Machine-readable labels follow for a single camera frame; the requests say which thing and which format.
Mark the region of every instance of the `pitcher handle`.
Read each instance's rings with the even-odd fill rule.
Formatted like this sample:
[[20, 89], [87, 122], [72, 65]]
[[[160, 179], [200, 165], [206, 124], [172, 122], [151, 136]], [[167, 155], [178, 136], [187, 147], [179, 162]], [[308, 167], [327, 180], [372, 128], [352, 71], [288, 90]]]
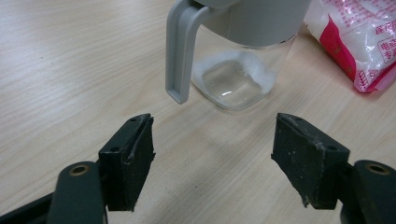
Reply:
[[195, 37], [199, 26], [227, 10], [206, 7], [193, 0], [180, 0], [170, 10], [166, 24], [165, 88], [179, 104], [189, 98]]

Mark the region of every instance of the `light wood surface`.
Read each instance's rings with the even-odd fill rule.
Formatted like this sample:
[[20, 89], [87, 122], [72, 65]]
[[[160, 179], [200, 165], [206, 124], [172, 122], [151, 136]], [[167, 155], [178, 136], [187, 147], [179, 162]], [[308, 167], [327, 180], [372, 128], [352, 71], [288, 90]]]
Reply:
[[270, 159], [276, 113], [302, 117], [351, 149], [350, 163], [396, 167], [396, 84], [361, 94], [305, 28], [271, 92], [225, 111], [195, 88], [164, 90], [173, 0], [0, 3], [0, 215], [54, 190], [130, 117], [151, 113], [157, 153], [135, 211], [110, 223], [340, 223], [304, 208]]

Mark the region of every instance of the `plastic bag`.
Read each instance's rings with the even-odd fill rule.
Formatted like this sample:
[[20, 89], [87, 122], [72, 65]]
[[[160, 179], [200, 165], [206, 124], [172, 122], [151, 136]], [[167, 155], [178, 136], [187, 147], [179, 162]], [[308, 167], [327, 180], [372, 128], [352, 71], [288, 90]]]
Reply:
[[396, 1], [313, 0], [304, 22], [359, 91], [396, 78]]

